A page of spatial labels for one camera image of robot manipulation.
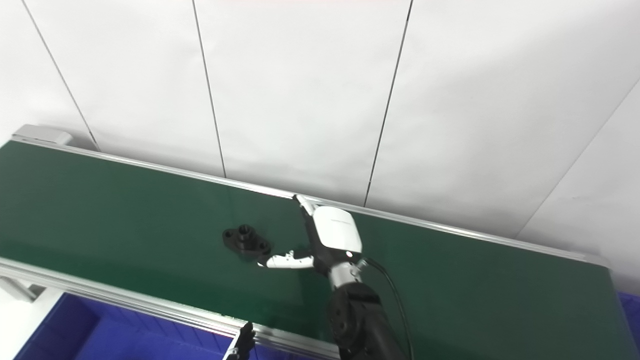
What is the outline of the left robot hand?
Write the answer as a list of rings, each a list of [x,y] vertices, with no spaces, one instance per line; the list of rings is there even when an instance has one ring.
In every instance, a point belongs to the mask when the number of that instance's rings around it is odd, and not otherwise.
[[[249,321],[237,331],[224,353],[223,360],[249,360],[256,345],[254,324]]]

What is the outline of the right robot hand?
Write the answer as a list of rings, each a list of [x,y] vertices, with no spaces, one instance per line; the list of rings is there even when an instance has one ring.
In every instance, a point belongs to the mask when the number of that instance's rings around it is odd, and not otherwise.
[[[309,241],[305,250],[261,256],[259,267],[270,269],[315,269],[330,276],[342,268],[352,269],[362,258],[362,240],[354,217],[347,210],[315,205],[305,196],[293,196],[299,206]]]

